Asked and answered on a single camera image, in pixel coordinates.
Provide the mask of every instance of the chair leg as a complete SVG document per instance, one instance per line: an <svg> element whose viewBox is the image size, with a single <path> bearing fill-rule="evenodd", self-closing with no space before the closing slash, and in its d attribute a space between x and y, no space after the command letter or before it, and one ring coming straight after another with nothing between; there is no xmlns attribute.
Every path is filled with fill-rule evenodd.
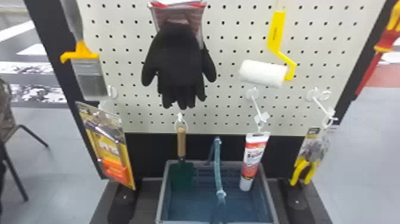
<svg viewBox="0 0 400 224"><path fill-rule="evenodd" d="M42 143L46 148L49 147L49 145L43 141L40 137L38 137L35 133L33 133L29 128L27 128L25 125L18 125L18 128L24 129L26 132L29 133L32 137L34 137L36 140L38 140L40 143Z"/></svg>
<svg viewBox="0 0 400 224"><path fill-rule="evenodd" d="M25 188L22 185L21 179L18 176L17 171L15 171L14 165L13 165L12 161L10 160L10 157L8 156L8 153L6 152L4 145L3 145L3 148L4 148L4 160L7 163L8 168L10 168L12 177L14 178L15 182L17 183L18 189L20 190L21 195L24 198L24 201L28 201L29 200L28 194L26 193Z"/></svg>

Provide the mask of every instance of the paint roller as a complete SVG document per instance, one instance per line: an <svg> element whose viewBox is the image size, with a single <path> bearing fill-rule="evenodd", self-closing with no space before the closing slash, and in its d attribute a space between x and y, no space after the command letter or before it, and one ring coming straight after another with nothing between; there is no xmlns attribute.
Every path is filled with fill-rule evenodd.
<svg viewBox="0 0 400 224"><path fill-rule="evenodd" d="M256 85L280 88L288 68L278 64L244 60L239 69L239 79Z"/></svg>
<svg viewBox="0 0 400 224"><path fill-rule="evenodd" d="M285 16L286 12L284 10L277 10L274 12L270 31L268 33L267 47L290 67L289 71L286 66L245 60L239 69L240 81L280 88L284 80L293 79L296 63L280 52L283 28L285 26Z"/></svg>

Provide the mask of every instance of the wooden handle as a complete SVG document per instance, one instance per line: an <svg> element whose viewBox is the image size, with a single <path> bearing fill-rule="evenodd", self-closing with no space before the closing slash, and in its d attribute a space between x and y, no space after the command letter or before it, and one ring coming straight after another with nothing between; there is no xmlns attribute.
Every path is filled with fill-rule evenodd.
<svg viewBox="0 0 400 224"><path fill-rule="evenodd" d="M178 139L178 157L186 156L186 128L178 127L177 130Z"/></svg>

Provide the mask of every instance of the floor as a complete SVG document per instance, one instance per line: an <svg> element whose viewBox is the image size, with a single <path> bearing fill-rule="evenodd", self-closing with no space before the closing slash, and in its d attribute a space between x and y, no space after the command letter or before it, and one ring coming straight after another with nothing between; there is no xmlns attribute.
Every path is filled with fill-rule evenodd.
<svg viewBox="0 0 400 224"><path fill-rule="evenodd" d="M15 107L67 107L35 26L26 13L0 13L0 76L11 84Z"/></svg>
<svg viewBox="0 0 400 224"><path fill-rule="evenodd" d="M13 108L46 149L19 130L7 150L30 200L24 203L7 172L0 223L89 223L107 181L100 180L68 109Z"/></svg>
<svg viewBox="0 0 400 224"><path fill-rule="evenodd" d="M399 223L399 88L364 88L331 138L314 185L334 224Z"/></svg>

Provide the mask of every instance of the pliers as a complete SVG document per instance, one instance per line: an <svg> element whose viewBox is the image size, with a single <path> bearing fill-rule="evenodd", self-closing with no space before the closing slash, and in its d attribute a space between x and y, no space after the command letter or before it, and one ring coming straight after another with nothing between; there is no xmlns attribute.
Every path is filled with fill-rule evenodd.
<svg viewBox="0 0 400 224"><path fill-rule="evenodd" d="M308 166L310 166L310 171L305 176L304 184L309 184L314 176L315 171L320 165L322 158L324 157L323 145L320 141L310 142L305 146L304 152L299 155L295 162L295 171L293 172L292 179L290 180L290 185L295 186L299 180L299 175Z"/></svg>

